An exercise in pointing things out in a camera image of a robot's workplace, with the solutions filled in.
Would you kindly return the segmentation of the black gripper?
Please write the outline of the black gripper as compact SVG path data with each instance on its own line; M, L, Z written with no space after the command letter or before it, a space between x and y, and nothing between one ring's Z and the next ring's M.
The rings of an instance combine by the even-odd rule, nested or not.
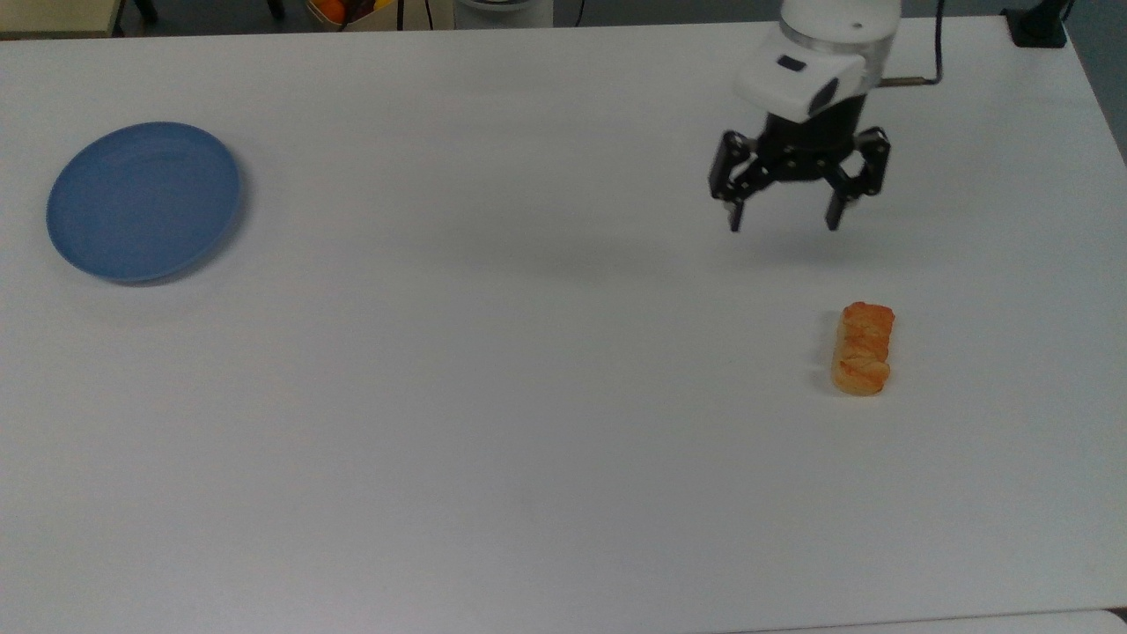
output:
M769 114L760 136L749 139L737 131L725 131L708 172L713 200L727 211L730 232L740 231L745 200L761 191L764 175L774 181L816 181L829 184L832 196L825 213L831 232L840 229L845 209L863 196L877 196L891 153L891 142L880 126L858 134L866 96L848 98L826 111L801 123ZM857 175L848 175L841 162L853 152L862 159Z

